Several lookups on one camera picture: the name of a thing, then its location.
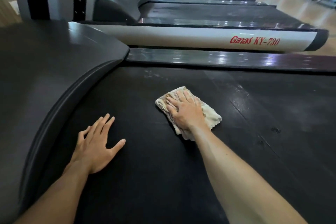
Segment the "floor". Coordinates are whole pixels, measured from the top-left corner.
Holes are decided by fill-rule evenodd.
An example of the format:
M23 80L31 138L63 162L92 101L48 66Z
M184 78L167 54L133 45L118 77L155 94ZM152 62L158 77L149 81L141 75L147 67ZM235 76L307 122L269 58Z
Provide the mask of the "floor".
M0 27L8 26L21 21L9 2L13 0L0 0ZM271 5L303 22L318 28L329 30L329 39L326 44L314 52L303 52L308 55L336 56L336 10L321 6L311 0L257 0Z

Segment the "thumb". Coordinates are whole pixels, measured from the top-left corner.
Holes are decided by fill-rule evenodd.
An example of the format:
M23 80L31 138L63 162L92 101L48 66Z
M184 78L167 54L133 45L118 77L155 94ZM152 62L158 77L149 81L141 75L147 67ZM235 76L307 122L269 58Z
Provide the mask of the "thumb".
M177 115L176 110L172 106L167 105L167 109L168 109L168 112L171 114L171 116L174 117L175 115Z
M126 139L122 139L113 148L108 149L112 158L114 158L114 156L118 153L118 151L122 147L124 147L125 143L126 143Z

